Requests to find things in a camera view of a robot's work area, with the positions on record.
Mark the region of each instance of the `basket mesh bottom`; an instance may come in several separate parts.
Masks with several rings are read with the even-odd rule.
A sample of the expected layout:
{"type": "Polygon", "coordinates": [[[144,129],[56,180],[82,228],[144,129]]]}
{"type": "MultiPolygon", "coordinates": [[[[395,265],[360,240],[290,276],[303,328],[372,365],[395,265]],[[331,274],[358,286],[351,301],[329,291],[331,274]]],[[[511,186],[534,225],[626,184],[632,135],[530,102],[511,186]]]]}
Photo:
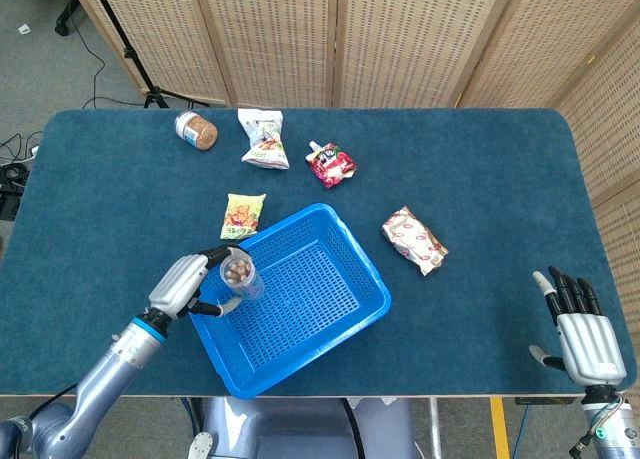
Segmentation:
{"type": "Polygon", "coordinates": [[[245,301],[228,319],[255,369],[358,308],[317,241],[263,271],[262,278],[268,285],[264,296],[245,301]]]}

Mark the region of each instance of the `jar lid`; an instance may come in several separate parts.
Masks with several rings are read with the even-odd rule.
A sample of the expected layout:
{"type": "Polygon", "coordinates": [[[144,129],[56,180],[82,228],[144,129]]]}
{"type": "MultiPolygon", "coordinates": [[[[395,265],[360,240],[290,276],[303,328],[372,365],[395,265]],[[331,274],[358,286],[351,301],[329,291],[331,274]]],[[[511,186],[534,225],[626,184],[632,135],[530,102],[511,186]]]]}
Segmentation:
{"type": "Polygon", "coordinates": [[[195,112],[191,112],[191,111],[184,111],[181,112],[178,117],[176,117],[175,120],[175,128],[176,128],[176,134],[178,134],[180,137],[183,137],[183,133],[184,133],[184,126],[187,125],[187,123],[193,119],[194,117],[196,117],[198,114],[196,114],[195,112]]]}

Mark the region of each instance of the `gray carpet floor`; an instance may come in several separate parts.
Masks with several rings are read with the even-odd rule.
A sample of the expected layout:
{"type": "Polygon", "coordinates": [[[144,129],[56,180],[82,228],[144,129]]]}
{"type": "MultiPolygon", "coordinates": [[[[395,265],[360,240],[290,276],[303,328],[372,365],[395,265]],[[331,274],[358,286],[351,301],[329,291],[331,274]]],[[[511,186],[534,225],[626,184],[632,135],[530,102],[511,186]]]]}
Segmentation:
{"type": "MultiPolygon", "coordinates": [[[[65,1],[0,0],[0,64],[3,79],[0,92],[0,143],[16,133],[26,138],[33,132],[41,131],[56,112],[78,109],[93,96],[93,76],[100,62],[85,50],[71,22],[69,36],[60,37],[53,31],[65,1]],[[31,33],[21,35],[18,27],[25,23],[31,28],[31,33]]],[[[98,76],[97,94],[140,102],[140,95],[86,14],[79,9],[74,18],[88,46],[106,63],[98,76]]],[[[172,100],[170,103],[175,107],[184,107],[180,101],[172,100]]],[[[97,106],[128,107],[104,100],[98,100],[97,106]]],[[[40,137],[34,136],[29,147],[37,144],[40,137]]],[[[12,141],[8,146],[12,154],[16,154],[19,141],[12,141]]],[[[10,154],[6,148],[1,149],[0,156],[7,157],[10,154]]],[[[10,239],[11,228],[12,223],[0,221],[0,239],[5,245],[10,239]]],[[[2,250],[4,248],[0,245],[0,256],[2,250]]],[[[35,398],[0,398],[0,420],[26,414],[39,402],[35,398]]],[[[512,399],[506,399],[505,409],[509,443],[513,451],[525,408],[515,405],[512,399]]],[[[439,401],[439,410],[443,457],[495,457],[487,399],[443,399],[439,401]]],[[[414,401],[413,416],[416,441],[425,457],[430,458],[431,438],[426,400],[414,401]]],[[[519,457],[568,457],[566,452],[584,429],[582,412],[577,403],[570,406],[533,407],[529,411],[519,457]]],[[[189,443],[190,425],[179,400],[122,398],[107,415],[86,457],[186,457],[189,443]]],[[[591,459],[595,455],[589,451],[584,457],[591,459]]]]}

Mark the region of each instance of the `tripod stand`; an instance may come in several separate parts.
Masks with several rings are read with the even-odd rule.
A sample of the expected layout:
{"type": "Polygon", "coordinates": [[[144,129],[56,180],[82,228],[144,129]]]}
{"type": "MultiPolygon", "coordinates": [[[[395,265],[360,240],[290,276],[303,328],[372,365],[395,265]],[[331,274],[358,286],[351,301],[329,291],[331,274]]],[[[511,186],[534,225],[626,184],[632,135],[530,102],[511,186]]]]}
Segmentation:
{"type": "Polygon", "coordinates": [[[209,107],[209,104],[207,104],[206,102],[198,101],[196,99],[192,99],[190,97],[186,97],[186,96],[183,96],[181,94],[176,94],[175,92],[167,91],[165,89],[162,89],[161,87],[158,87],[158,86],[154,85],[153,81],[149,77],[149,74],[147,74],[147,71],[145,70],[144,66],[142,65],[142,62],[140,61],[140,58],[138,57],[138,53],[136,52],[134,47],[131,45],[131,42],[129,42],[129,38],[125,34],[124,29],[122,29],[122,25],[120,25],[120,21],[118,21],[118,18],[116,17],[115,12],[113,12],[113,9],[111,8],[111,5],[109,4],[109,1],[100,0],[100,4],[102,4],[102,7],[104,7],[104,10],[107,13],[107,15],[109,16],[109,19],[111,20],[111,23],[113,24],[113,27],[116,28],[116,31],[118,32],[118,35],[120,36],[120,39],[122,40],[122,43],[124,44],[124,57],[125,57],[125,59],[131,59],[133,61],[133,63],[136,66],[136,69],[138,69],[138,72],[140,73],[140,76],[142,77],[142,80],[144,81],[144,83],[147,86],[147,89],[149,90],[149,92],[147,92],[145,100],[144,100],[144,107],[145,108],[148,108],[149,105],[153,104],[154,102],[156,104],[158,104],[158,107],[168,108],[169,106],[167,105],[166,101],[164,100],[164,97],[162,97],[163,94],[166,94],[167,96],[176,97],[178,99],[182,99],[182,100],[185,100],[185,101],[191,101],[191,102],[193,102],[195,104],[200,104],[202,106],[209,107]]]}

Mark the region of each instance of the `robot finger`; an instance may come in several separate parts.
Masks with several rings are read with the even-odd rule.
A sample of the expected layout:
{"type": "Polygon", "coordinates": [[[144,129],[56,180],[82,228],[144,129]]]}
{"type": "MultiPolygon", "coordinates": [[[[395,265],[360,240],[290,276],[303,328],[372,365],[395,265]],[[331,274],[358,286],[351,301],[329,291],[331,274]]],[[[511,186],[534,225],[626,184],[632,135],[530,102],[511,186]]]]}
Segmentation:
{"type": "Polygon", "coordinates": [[[547,301],[547,307],[549,308],[549,312],[551,313],[553,323],[557,326],[558,316],[565,312],[562,308],[562,304],[560,303],[558,293],[551,285],[551,283],[547,280],[547,278],[544,277],[544,274],[542,274],[540,271],[533,272],[533,279],[538,284],[538,287],[540,287],[540,290],[542,291],[542,294],[547,301]]]}
{"type": "Polygon", "coordinates": [[[534,357],[534,359],[543,366],[552,367],[554,369],[558,369],[559,371],[566,371],[564,360],[561,357],[550,356],[535,344],[531,344],[529,346],[529,352],[534,357]]]}
{"type": "Polygon", "coordinates": [[[573,277],[568,276],[566,274],[564,274],[562,277],[567,282],[569,292],[571,293],[571,296],[574,302],[576,303],[576,306],[578,307],[578,312],[581,312],[583,314],[589,314],[587,301],[585,300],[584,295],[582,294],[582,289],[580,289],[580,286],[578,285],[578,283],[575,281],[573,277]]]}
{"type": "Polygon", "coordinates": [[[573,300],[573,295],[569,290],[569,286],[567,281],[565,280],[562,273],[553,266],[549,266],[549,274],[553,277],[553,280],[556,283],[556,289],[558,290],[558,296],[560,296],[560,300],[562,301],[562,305],[564,306],[565,312],[572,314],[577,312],[576,303],[573,300]]]}
{"type": "Polygon", "coordinates": [[[602,313],[602,309],[600,309],[600,302],[598,301],[598,298],[596,297],[596,293],[591,287],[591,284],[589,284],[587,281],[585,281],[581,277],[578,278],[578,284],[580,285],[580,288],[584,292],[584,297],[586,297],[589,312],[591,314],[595,314],[596,316],[604,316],[604,314],[602,313]]]}

